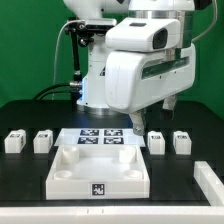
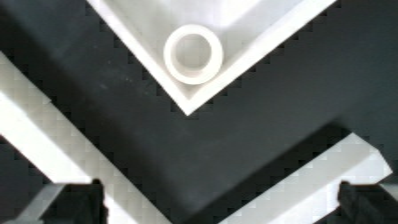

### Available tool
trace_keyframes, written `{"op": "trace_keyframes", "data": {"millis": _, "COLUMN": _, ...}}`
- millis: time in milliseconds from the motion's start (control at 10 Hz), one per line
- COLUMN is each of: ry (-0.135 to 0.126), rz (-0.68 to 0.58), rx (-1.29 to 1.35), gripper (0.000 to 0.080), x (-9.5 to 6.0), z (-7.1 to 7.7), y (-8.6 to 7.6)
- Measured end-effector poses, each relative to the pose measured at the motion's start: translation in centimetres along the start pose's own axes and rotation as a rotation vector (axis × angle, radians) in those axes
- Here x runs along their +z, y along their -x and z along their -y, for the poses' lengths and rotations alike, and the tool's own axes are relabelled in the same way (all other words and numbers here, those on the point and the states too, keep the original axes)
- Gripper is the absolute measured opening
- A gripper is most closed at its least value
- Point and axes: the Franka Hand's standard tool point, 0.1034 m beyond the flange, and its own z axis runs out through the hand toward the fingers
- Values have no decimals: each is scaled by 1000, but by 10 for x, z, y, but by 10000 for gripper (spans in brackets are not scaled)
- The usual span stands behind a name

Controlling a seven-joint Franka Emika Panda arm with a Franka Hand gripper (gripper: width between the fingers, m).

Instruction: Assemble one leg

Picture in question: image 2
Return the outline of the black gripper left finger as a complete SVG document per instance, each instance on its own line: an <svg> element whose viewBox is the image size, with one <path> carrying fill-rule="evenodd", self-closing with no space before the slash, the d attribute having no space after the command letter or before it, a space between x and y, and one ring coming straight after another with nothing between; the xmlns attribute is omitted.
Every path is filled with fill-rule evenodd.
<svg viewBox="0 0 398 224"><path fill-rule="evenodd" d="M18 215L17 224L107 224L104 190L98 179L86 184L48 184Z"/></svg>

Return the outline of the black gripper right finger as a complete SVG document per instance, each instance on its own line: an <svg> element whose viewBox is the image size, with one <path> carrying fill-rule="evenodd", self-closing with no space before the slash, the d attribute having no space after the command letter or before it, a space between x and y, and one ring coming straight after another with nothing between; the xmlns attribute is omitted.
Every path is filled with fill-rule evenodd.
<svg viewBox="0 0 398 224"><path fill-rule="evenodd" d="M351 224L398 224L398 200L379 184L342 182L338 203Z"/></svg>

